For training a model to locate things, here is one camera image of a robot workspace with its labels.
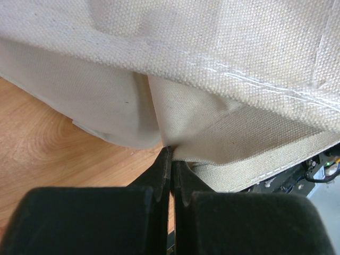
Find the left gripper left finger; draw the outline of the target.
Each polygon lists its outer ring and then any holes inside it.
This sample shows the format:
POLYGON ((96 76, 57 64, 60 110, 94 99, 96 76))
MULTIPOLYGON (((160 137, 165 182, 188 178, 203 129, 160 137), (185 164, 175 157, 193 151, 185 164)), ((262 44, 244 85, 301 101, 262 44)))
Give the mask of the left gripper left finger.
POLYGON ((26 193, 1 254, 166 254, 172 150, 125 187, 43 187, 26 193))

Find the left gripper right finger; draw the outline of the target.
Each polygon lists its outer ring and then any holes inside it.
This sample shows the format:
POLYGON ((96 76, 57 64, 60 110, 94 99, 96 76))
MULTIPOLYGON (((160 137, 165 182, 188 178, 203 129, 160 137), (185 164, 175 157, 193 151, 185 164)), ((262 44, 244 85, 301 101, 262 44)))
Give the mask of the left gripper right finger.
POLYGON ((172 164, 176 254, 334 254, 311 201, 280 193, 219 193, 184 161, 172 164))

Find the beige canvas tote bag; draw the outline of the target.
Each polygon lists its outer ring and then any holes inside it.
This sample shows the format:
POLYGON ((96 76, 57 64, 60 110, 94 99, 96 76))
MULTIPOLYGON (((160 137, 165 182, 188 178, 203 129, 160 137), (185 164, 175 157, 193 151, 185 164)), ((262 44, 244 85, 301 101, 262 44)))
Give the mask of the beige canvas tote bag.
POLYGON ((339 1, 1 1, 1 76, 240 191, 339 143, 339 1))

